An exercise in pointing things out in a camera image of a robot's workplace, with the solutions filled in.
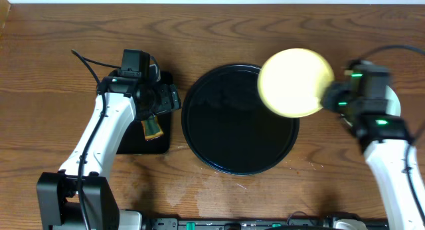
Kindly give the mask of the round black tray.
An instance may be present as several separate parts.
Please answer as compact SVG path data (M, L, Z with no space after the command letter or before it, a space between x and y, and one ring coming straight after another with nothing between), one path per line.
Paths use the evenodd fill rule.
M193 153L232 175L262 173L293 148L299 119L273 113L262 102L260 67L227 64L202 75L183 103L181 125Z

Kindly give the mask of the yellow plate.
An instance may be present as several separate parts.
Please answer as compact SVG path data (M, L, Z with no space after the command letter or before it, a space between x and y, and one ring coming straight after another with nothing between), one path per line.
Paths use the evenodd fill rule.
M258 93L273 113L287 118L315 114L335 80L330 64L319 53L303 48L286 49L270 57L258 75Z

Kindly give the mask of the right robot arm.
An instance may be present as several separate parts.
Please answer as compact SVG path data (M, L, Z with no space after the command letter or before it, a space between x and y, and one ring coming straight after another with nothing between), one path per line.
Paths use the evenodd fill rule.
M390 71L365 60L354 60L348 71L348 80L326 88L321 105L339 114L358 140L390 229L423 229L424 182Z

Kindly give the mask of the black rectangular tray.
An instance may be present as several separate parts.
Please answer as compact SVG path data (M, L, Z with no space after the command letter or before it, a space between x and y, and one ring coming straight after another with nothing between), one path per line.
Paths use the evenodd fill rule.
M143 155L166 153L169 150L171 142L172 113L160 114L157 120L159 127L163 130L163 135L146 140L141 121L134 120L124 133L117 154Z

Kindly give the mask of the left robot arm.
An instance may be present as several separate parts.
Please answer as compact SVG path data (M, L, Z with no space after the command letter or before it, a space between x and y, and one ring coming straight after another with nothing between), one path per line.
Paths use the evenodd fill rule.
M142 229L138 211L121 210L108 178L132 122L142 126L181 107L173 77L155 83L106 76L97 86L92 117L70 157L37 182L43 229Z

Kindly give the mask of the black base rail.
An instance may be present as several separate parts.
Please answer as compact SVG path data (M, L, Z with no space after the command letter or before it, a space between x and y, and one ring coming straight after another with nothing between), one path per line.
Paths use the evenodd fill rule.
M264 229L388 229L389 224L381 220L359 221L357 219L295 218L290 220L178 220L176 218L145 219L142 230L264 230Z

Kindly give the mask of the green and orange sponge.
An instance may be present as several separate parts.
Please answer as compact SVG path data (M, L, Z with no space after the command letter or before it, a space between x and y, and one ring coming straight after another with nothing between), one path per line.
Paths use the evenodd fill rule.
M142 120L141 124L146 141L150 141L164 135L164 132L159 125L157 116L150 116L148 119Z

